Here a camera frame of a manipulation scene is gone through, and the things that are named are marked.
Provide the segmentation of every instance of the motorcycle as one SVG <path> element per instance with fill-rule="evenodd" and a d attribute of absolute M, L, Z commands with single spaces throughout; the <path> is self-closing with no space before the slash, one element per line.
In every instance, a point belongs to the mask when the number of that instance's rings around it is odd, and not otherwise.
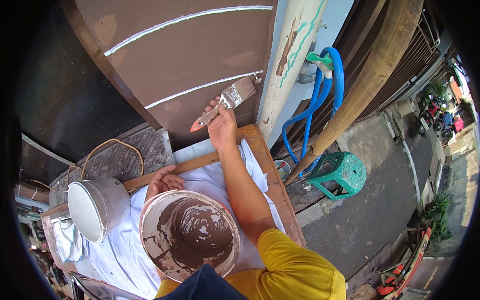
<path fill-rule="evenodd" d="M 446 107 L 446 104 L 441 105 L 440 101 L 433 97 L 433 95 L 429 95 L 431 102 L 427 105 L 425 110 L 421 111 L 418 117 L 415 117 L 415 127 L 413 129 L 413 133 L 411 138 L 414 138 L 418 134 L 422 135 L 422 137 L 427 137 L 427 130 L 434 126 L 435 130 L 441 132 L 445 127 L 442 118 L 442 111 L 440 107 Z"/>
<path fill-rule="evenodd" d="M 420 112 L 418 117 L 415 117 L 415 127 L 411 138 L 414 138 L 417 135 L 422 137 L 427 137 L 427 130 L 433 125 L 434 118 L 433 115 L 426 109 Z"/>
<path fill-rule="evenodd" d="M 450 146 L 455 142 L 455 131 L 452 130 L 452 126 L 446 126 L 442 130 L 442 139 L 441 143 L 443 147 Z"/>

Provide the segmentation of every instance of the paint can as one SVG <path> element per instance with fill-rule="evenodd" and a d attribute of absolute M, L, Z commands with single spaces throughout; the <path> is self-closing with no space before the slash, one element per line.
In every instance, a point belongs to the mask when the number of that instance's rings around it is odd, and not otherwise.
<path fill-rule="evenodd" d="M 283 167 L 281 167 L 280 169 L 278 169 L 278 174 L 280 175 L 280 179 L 282 181 L 285 181 L 285 179 L 287 179 L 287 176 L 290 174 L 291 170 L 290 170 L 290 165 L 288 164 L 288 162 L 286 162 L 285 160 L 282 160 L 282 159 L 277 159 L 276 161 L 274 161 L 275 163 L 275 167 L 278 168 L 278 166 L 280 166 L 282 163 L 285 163 L 285 165 Z"/>
<path fill-rule="evenodd" d="M 67 200 L 73 223 L 93 243 L 103 241 L 130 216 L 130 196 L 115 178 L 74 181 Z"/>
<path fill-rule="evenodd" d="M 203 264 L 225 277 L 240 253 L 240 233 L 228 209 L 198 192 L 173 190 L 152 197 L 140 213 L 139 231 L 152 262 L 177 282 Z"/>

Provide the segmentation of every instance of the green plastic stool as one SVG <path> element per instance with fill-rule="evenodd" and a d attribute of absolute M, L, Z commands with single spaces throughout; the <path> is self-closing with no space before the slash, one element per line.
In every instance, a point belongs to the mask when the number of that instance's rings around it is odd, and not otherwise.
<path fill-rule="evenodd" d="M 331 164 L 332 169 L 320 170 L 324 161 Z M 322 156 L 315 169 L 307 179 L 308 184 L 312 184 L 320 189 L 330 200 L 338 200 L 350 197 L 358 193 L 367 178 L 367 171 L 363 163 L 350 152 L 334 152 Z M 340 185 L 340 193 L 342 190 L 346 193 L 333 195 L 327 190 L 321 182 L 334 180 Z"/>

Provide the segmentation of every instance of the white cloth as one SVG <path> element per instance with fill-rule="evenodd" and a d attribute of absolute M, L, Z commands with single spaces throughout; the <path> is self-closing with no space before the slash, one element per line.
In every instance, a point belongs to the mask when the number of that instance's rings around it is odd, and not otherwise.
<path fill-rule="evenodd" d="M 82 236 L 72 219 L 55 222 L 53 232 L 55 233 L 57 253 L 63 263 L 77 262 L 82 259 Z"/>
<path fill-rule="evenodd" d="M 268 186 L 265 175 L 247 142 L 242 140 L 239 148 L 253 181 L 263 193 L 266 192 Z M 185 179 L 185 189 L 212 197 L 233 212 L 228 203 L 225 180 L 219 162 L 183 173 L 180 176 Z M 153 299 L 158 292 L 160 278 L 156 273 L 155 265 L 142 247 L 138 230 L 146 190 L 147 187 L 143 187 L 132 196 L 131 215 L 127 221 L 110 232 L 103 242 L 95 244 L 84 239 L 84 246 L 88 250 L 90 263 L 105 282 L 140 297 Z M 275 224 L 285 232 L 275 204 L 266 195 L 265 198 L 270 205 Z M 246 269 L 265 267 L 257 249 L 245 237 L 234 215 L 233 218 L 240 230 L 241 246 L 235 268 L 230 274 Z"/>

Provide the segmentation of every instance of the orange electrical cable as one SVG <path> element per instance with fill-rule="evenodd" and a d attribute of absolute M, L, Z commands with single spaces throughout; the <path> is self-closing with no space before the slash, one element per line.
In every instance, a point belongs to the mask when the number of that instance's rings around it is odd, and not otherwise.
<path fill-rule="evenodd" d="M 82 180 L 83 177 L 84 177 L 84 173 L 85 173 L 85 167 L 86 167 L 87 162 L 88 162 L 88 160 L 90 159 L 90 156 L 92 155 L 92 153 L 95 152 L 95 150 L 97 150 L 97 149 L 100 148 L 101 146 L 103 146 L 103 145 L 105 145 L 105 144 L 107 144 L 107 143 L 109 143 L 109 142 L 118 142 L 118 143 L 120 143 L 120 144 L 122 144 L 122 145 L 125 145 L 125 146 L 127 146 L 127 147 L 132 148 L 133 150 L 135 150 L 136 153 L 138 154 L 139 158 L 140 158 L 140 163 L 141 163 L 141 165 L 142 165 L 142 170 L 141 170 L 141 172 L 140 172 L 140 176 L 142 176 L 142 175 L 144 174 L 144 158 L 142 157 L 142 154 L 140 153 L 140 151 L 138 151 L 138 149 L 135 148 L 135 147 L 133 147 L 132 145 L 129 145 L 129 144 L 125 143 L 125 142 L 122 142 L 122 141 L 120 141 L 120 140 L 118 140 L 118 139 L 109 139 L 109 140 L 107 140 L 107 141 L 104 141 L 103 143 L 101 143 L 101 144 L 98 145 L 97 147 L 95 147 L 95 148 L 88 154 L 87 159 L 85 160 L 85 163 L 84 163 L 84 167 L 83 167 L 83 168 L 81 168 L 81 167 L 79 167 L 79 166 L 70 166 L 70 167 L 68 168 L 68 170 L 67 170 L 67 182 L 66 182 L 66 183 L 67 183 L 67 187 L 68 187 L 68 179 L 69 179 L 70 169 L 71 169 L 71 168 L 77 168 L 77 169 L 82 170 L 82 173 L 81 173 L 80 179 L 79 179 L 79 180 Z M 60 191 L 60 190 L 54 189 L 54 188 L 52 188 L 51 186 L 46 185 L 46 184 L 44 184 L 43 182 L 38 181 L 38 180 L 30 179 L 30 181 L 40 183 L 41 185 L 44 185 L 44 186 L 48 187 L 49 189 L 51 189 L 52 191 L 55 191 L 55 192 L 68 192 L 68 190 L 66 190 L 66 191 Z"/>

